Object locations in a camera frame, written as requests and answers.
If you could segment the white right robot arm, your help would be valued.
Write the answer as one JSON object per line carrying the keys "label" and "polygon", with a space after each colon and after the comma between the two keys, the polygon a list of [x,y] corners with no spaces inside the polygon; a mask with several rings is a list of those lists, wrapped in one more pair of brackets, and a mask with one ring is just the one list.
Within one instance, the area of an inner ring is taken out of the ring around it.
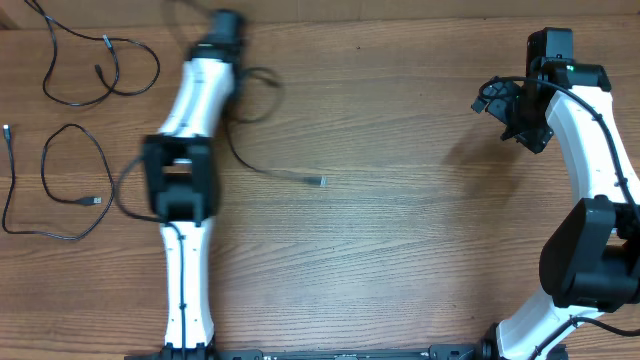
{"label": "white right robot arm", "polygon": [[572,31],[550,27],[528,37],[524,77],[485,90],[505,138],[534,153],[557,138],[574,204],[541,251],[539,289],[495,327],[497,359],[563,359],[580,325],[639,301],[639,178],[611,90],[603,66],[575,60]]}

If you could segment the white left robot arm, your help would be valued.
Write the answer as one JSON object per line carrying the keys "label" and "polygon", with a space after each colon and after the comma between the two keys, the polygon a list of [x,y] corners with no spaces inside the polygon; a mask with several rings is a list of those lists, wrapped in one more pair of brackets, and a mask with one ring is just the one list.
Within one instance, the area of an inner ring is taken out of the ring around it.
{"label": "white left robot arm", "polygon": [[210,30],[186,56],[165,123],[143,141],[148,198],[167,269],[168,320],[158,359],[213,356],[208,257],[220,195],[213,138],[236,90],[243,27],[235,11],[213,13]]}

